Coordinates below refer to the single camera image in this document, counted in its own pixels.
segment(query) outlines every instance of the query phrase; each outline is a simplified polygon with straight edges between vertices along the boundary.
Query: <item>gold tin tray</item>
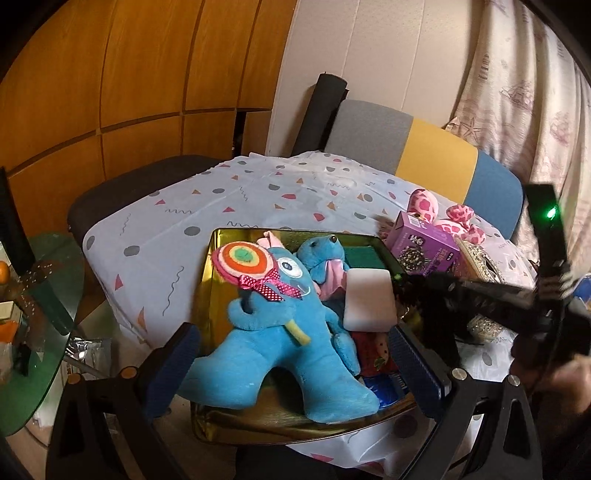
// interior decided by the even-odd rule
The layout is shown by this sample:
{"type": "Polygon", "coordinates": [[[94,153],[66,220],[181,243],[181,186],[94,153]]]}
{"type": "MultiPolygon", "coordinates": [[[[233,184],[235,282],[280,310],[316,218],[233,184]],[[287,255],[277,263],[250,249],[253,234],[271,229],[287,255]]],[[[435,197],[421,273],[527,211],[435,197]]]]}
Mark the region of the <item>gold tin tray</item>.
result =
{"type": "MultiPolygon", "coordinates": [[[[212,252],[230,242],[255,242],[267,230],[222,228],[213,232],[203,267],[203,277],[196,288],[193,302],[193,323],[199,327],[202,336],[201,355],[211,353],[232,330],[226,308],[231,300],[238,297],[236,287],[224,282],[213,268],[212,252]]],[[[402,272],[398,261],[375,236],[297,230],[272,232],[291,252],[295,252],[306,239],[313,236],[336,235],[344,247],[373,247],[392,274],[402,272]]],[[[191,418],[194,434],[205,442],[260,445],[319,440],[354,432],[385,421],[414,406],[414,397],[409,394],[390,408],[380,410],[370,417],[333,425],[315,423],[304,416],[301,391],[295,378],[286,370],[274,368],[265,377],[253,407],[230,410],[191,404],[191,418]]]]}

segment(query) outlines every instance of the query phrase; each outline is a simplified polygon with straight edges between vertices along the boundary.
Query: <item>curtain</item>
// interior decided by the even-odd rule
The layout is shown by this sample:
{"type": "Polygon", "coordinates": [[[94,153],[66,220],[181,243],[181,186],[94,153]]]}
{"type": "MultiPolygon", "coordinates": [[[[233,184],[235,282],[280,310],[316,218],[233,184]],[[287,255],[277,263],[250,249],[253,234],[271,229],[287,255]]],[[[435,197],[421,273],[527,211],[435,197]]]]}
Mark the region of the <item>curtain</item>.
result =
{"type": "MultiPolygon", "coordinates": [[[[522,183],[554,184],[573,272],[588,272],[591,89],[562,42],[520,1],[485,0],[470,73],[446,129],[522,183]]],[[[525,211],[512,240],[538,260],[525,211]]]]}

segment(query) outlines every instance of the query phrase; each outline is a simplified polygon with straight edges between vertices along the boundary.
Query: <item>white sponge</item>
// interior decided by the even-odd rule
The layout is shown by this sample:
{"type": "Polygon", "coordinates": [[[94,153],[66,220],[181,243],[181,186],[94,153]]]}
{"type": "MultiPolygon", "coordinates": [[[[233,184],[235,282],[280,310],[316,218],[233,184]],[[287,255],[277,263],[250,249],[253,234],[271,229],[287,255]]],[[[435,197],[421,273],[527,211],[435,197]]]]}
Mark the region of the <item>white sponge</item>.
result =
{"type": "Polygon", "coordinates": [[[351,268],[347,272],[343,326],[351,332],[387,332],[397,323],[390,272],[351,268]]]}

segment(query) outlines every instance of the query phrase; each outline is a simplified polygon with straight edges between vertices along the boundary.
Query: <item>metal screw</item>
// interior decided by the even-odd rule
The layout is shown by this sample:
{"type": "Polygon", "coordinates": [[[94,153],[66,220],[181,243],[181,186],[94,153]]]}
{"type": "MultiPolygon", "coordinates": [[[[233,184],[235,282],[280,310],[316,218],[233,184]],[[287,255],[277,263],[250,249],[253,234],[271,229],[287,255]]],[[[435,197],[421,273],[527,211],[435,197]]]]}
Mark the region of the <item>metal screw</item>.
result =
{"type": "Polygon", "coordinates": [[[70,374],[70,375],[68,375],[68,383],[70,385],[76,385],[81,380],[82,380],[82,375],[80,375],[80,374],[70,374]]]}
{"type": "Polygon", "coordinates": [[[468,374],[463,368],[454,368],[452,370],[452,377],[456,380],[465,380],[468,377],[468,374]]]}
{"type": "Polygon", "coordinates": [[[519,387],[521,385],[521,380],[517,375],[509,375],[507,381],[514,387],[519,387]]]}
{"type": "Polygon", "coordinates": [[[119,373],[119,375],[126,380],[129,380],[130,378],[135,377],[137,374],[138,374],[138,369],[135,367],[125,367],[119,373]]]}

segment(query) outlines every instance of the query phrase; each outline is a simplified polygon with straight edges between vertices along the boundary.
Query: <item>purple box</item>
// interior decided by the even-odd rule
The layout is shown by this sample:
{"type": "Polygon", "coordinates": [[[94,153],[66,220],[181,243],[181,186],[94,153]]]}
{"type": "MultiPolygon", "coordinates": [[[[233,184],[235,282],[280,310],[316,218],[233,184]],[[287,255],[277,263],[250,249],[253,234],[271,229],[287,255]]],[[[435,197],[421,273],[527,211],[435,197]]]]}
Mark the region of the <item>purple box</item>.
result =
{"type": "Polygon", "coordinates": [[[446,271],[460,258],[453,237],[406,212],[400,212],[386,247],[408,273],[427,275],[446,271]]]}

